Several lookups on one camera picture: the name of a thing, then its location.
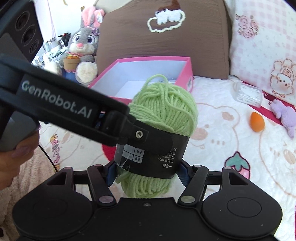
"brown pillow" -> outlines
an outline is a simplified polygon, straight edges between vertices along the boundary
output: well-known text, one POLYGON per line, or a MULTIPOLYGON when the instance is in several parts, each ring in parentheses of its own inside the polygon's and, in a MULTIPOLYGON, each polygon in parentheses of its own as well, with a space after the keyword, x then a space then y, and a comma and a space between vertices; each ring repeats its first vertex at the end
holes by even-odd
POLYGON ((107 13, 100 26, 99 73, 117 59, 143 56, 189 56, 194 75, 227 79, 223 0, 133 0, 107 13))

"white bedsheet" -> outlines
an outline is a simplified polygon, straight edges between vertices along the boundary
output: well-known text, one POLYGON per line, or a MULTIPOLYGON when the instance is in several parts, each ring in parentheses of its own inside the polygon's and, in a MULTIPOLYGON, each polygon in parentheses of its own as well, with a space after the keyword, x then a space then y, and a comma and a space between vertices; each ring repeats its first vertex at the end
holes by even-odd
MULTIPOLYGON (((218 171, 224 167, 226 159, 238 152, 234 162, 237 168, 243 167, 241 174, 271 195, 283 209, 276 237, 280 241, 294 241, 296 141, 288 137, 283 126, 265 117, 265 129, 260 133, 253 132, 249 118, 254 109, 236 102, 231 96, 235 81, 235 78, 195 79, 192 94, 199 111, 198 126, 189 140, 184 160, 191 165, 201 164, 218 171)), ((50 157, 54 155, 50 138, 56 134, 59 150, 53 160, 59 156, 57 161, 61 168, 72 166, 74 170, 85 170, 93 164, 108 163, 99 143, 51 124, 42 124, 40 133, 41 145, 50 157)), ((120 185, 114 184, 110 189, 117 200, 125 197, 120 185)), ((183 190, 181 182, 175 179, 165 197, 178 198, 183 190)), ((209 187, 207 195, 217 190, 218 187, 209 187)), ((78 187, 77 191, 90 197, 87 186, 78 187)))

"open box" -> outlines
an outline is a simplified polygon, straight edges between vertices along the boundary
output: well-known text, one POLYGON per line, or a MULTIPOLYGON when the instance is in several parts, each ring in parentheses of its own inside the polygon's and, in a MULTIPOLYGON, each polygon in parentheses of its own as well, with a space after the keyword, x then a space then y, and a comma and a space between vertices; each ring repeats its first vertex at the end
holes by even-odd
MULTIPOLYGON (((129 104, 146 80, 162 74, 170 83, 191 92, 193 73, 190 57, 156 56, 118 59, 89 88, 129 104)), ((152 82, 163 81, 155 78, 152 82)))

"pink checkered pillow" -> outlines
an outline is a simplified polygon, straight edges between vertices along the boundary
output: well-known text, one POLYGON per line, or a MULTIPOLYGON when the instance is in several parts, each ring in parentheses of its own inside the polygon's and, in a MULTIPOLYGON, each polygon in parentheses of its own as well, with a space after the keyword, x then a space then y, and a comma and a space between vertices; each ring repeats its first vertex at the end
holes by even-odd
POLYGON ((296 105, 296 13, 284 0, 225 0, 231 75, 296 105))

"screw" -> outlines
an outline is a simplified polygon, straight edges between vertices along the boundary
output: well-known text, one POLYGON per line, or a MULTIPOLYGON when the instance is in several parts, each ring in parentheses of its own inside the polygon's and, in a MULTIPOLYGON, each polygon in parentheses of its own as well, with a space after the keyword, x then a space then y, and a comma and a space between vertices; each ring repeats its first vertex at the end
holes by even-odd
POLYGON ((114 198, 111 197, 111 196, 101 196, 101 197, 99 198, 99 201, 100 201, 101 203, 111 203, 111 202, 113 202, 113 200, 114 200, 114 198))
POLYGON ((195 198, 193 196, 183 196, 181 197, 181 201, 183 203, 193 203, 195 201, 195 198))
POLYGON ((143 132, 142 131, 137 131, 136 132, 136 138, 141 139, 143 136, 143 132))

